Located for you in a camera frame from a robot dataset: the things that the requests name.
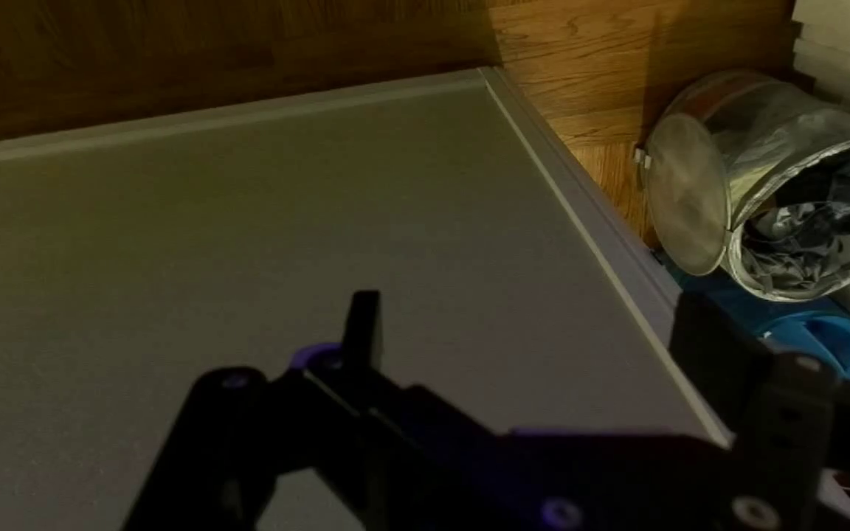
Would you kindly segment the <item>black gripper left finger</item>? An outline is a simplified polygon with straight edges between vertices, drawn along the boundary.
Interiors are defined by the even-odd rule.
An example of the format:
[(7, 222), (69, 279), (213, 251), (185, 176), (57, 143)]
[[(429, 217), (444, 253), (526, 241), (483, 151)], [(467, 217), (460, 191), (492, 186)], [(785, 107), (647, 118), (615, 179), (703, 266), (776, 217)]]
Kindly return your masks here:
[(342, 338), (268, 381), (213, 369), (188, 388), (125, 531), (258, 531), (277, 483), (315, 471), (367, 531), (495, 531), (504, 511), (470, 478), (491, 434), (377, 369), (382, 294), (354, 291)]

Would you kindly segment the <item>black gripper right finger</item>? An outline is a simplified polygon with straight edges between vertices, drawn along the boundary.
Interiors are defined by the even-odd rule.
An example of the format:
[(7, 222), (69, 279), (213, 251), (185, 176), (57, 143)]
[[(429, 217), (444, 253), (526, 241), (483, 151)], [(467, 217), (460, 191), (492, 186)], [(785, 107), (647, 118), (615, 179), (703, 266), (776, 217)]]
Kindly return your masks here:
[(765, 346), (703, 291), (683, 291), (669, 356), (733, 430), (725, 523), (742, 531), (850, 531), (850, 381)]

